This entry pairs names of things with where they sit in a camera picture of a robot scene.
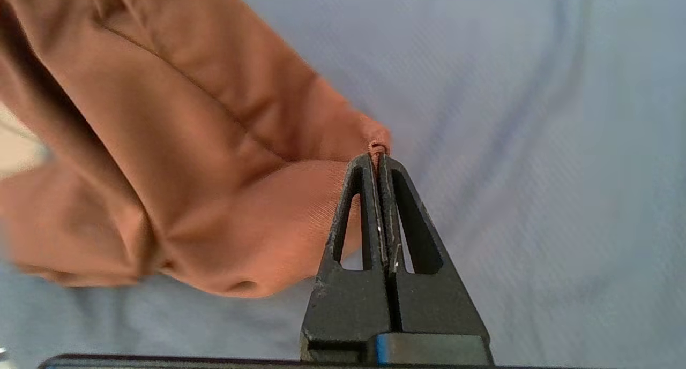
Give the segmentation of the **blue bed sheet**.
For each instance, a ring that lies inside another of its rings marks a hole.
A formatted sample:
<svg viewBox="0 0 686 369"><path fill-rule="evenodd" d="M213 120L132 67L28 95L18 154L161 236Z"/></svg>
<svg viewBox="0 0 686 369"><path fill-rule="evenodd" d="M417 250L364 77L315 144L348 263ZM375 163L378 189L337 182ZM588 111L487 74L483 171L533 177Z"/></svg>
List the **blue bed sheet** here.
<svg viewBox="0 0 686 369"><path fill-rule="evenodd" d="M686 0L244 1L389 130L498 362L686 369ZM260 298L163 273L69 287L7 239L19 367L299 356L313 275Z"/></svg>

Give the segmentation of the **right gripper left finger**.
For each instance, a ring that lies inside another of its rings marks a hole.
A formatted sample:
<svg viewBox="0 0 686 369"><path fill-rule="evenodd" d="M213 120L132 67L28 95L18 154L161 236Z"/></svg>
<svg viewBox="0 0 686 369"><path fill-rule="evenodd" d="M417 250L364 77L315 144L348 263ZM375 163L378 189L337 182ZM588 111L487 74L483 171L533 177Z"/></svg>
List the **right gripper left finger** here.
<svg viewBox="0 0 686 369"><path fill-rule="evenodd" d="M355 197L360 198L357 218L362 233L362 269L349 270L342 266L341 257ZM362 154L348 164L302 321L303 361L377 362L376 337L391 328L381 227L375 167L371 157Z"/></svg>

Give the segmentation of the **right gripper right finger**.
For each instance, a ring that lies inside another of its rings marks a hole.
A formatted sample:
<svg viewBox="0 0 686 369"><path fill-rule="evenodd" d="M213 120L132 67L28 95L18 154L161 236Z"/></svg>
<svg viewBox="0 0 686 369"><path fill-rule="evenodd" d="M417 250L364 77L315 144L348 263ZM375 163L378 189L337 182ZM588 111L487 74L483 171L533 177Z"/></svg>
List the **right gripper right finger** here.
<svg viewBox="0 0 686 369"><path fill-rule="evenodd" d="M404 166L379 163L390 331L382 365L491 366L490 336Z"/></svg>

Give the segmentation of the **brown drawstring shorts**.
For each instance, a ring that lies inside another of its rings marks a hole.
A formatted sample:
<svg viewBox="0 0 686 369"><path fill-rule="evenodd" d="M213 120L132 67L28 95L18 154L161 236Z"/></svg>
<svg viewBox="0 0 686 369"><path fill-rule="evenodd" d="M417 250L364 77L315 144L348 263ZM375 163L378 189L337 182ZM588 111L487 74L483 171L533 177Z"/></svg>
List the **brown drawstring shorts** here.
<svg viewBox="0 0 686 369"><path fill-rule="evenodd" d="M244 0L0 0L0 103L52 154L0 183L6 252L69 287L277 293L391 144Z"/></svg>

